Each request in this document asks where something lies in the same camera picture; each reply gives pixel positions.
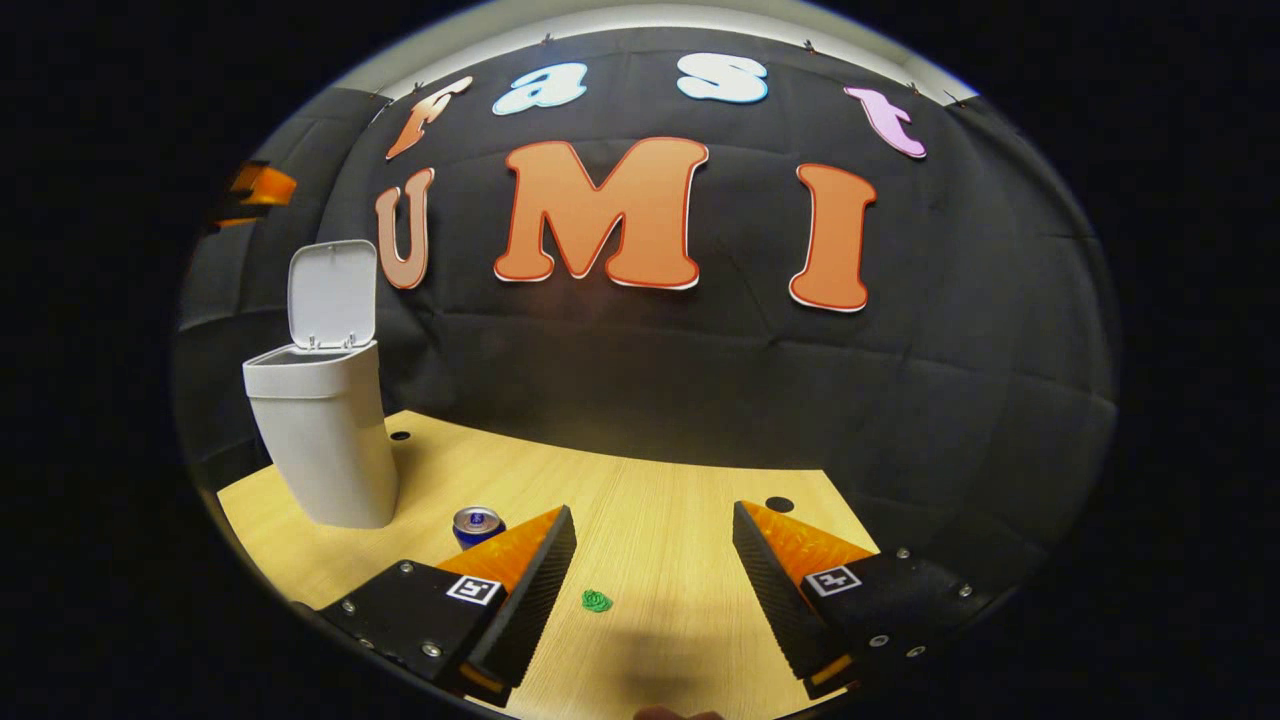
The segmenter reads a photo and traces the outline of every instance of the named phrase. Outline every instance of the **orange letter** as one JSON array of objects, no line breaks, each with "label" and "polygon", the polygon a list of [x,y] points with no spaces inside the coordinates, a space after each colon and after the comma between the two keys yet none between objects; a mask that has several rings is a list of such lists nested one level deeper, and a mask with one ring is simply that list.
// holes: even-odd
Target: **orange letter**
[{"label": "orange letter", "polygon": [[399,202],[399,188],[393,187],[374,201],[383,274],[401,290],[417,287],[426,274],[426,188],[433,179],[435,170],[426,168],[413,173],[404,183],[404,192],[408,193],[408,258],[401,258],[396,249],[396,204]]},{"label": "orange letter", "polygon": [[791,297],[801,305],[837,313],[867,306],[867,286],[859,277],[863,261],[863,218],[876,200],[876,188],[845,170],[805,163],[796,177],[813,199],[809,259],[791,278]]},{"label": "orange letter", "polygon": [[396,140],[396,145],[392,145],[392,149],[387,151],[387,159],[390,160],[417,145],[417,141],[422,140],[422,126],[431,124],[435,118],[440,117],[440,113],[449,104],[449,97],[453,97],[452,94],[462,92],[468,87],[471,87],[471,76],[419,100],[417,105],[413,105],[413,109],[410,111],[408,120],[404,123],[404,129],[401,131],[399,138]]},{"label": "orange letter", "polygon": [[573,146],[535,142],[507,155],[516,170],[507,254],[493,264],[509,282],[550,277],[556,261],[543,252],[543,220],[571,275],[591,270],[613,227],[622,222],[618,251],[604,273],[618,284],[685,290],[698,283],[689,258],[689,186],[707,161],[707,146],[678,137],[650,137],[627,150],[595,187]]}]

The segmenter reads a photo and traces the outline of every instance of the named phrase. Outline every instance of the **wooden table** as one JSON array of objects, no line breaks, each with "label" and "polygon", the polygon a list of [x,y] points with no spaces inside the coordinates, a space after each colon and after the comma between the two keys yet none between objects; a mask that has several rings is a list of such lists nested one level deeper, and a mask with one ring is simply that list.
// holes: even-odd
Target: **wooden table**
[{"label": "wooden table", "polygon": [[[727,720],[814,705],[778,650],[732,543],[737,500],[795,502],[792,518],[878,552],[820,470],[654,462],[515,439],[415,413],[387,418],[401,496],[378,530],[312,523],[274,466],[218,493],[232,528],[288,598],[319,609],[398,559],[460,552],[453,514],[493,507],[515,527],[559,505],[577,552],[508,715],[630,720],[645,705]],[[585,589],[614,601],[581,607]]]}]

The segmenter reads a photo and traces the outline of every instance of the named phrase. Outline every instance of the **trash bin lid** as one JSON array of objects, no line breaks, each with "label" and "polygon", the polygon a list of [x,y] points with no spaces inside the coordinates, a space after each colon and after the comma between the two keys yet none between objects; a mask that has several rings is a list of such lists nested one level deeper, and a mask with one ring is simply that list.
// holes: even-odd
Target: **trash bin lid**
[{"label": "trash bin lid", "polygon": [[378,249],[367,240],[308,245],[289,261],[289,334],[306,350],[374,338]]}]

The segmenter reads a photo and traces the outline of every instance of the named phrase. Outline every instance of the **blue can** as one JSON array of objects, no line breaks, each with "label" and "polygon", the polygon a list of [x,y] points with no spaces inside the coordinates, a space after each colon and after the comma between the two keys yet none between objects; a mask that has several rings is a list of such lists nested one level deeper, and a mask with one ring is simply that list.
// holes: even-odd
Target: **blue can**
[{"label": "blue can", "polygon": [[497,512],[479,505],[463,507],[453,514],[453,537],[462,550],[471,550],[507,529]]}]

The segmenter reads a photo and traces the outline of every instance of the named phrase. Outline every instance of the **white letter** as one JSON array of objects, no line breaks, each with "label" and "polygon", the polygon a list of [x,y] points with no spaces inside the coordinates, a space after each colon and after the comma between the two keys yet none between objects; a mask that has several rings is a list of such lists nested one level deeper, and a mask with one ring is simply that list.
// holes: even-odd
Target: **white letter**
[{"label": "white letter", "polygon": [[582,87],[585,74],[586,65],[582,63],[561,63],[534,70],[511,83],[515,90],[493,104],[493,114],[512,115],[534,105],[539,108],[563,105],[586,92]]},{"label": "white letter", "polygon": [[681,58],[676,67],[694,76],[676,81],[676,87],[694,100],[710,97],[724,102],[755,102],[769,92],[769,86],[760,79],[768,72],[750,58],[695,53]]}]

